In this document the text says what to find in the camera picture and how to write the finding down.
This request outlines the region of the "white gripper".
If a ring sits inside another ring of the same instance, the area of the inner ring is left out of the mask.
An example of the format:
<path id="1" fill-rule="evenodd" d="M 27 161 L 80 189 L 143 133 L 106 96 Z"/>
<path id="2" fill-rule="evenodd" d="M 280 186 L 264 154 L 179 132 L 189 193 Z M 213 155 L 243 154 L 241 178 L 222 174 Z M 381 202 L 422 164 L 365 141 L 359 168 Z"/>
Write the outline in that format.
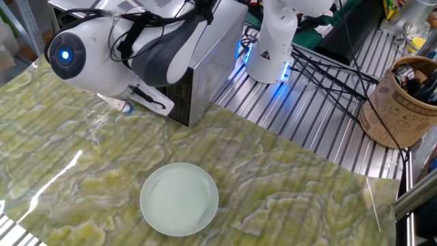
<path id="1" fill-rule="evenodd" d="M 132 100 L 157 114 L 168 116 L 174 108 L 174 102 L 172 100 L 155 87 L 150 87 L 144 82 L 129 85 L 128 89 L 129 96 Z"/>

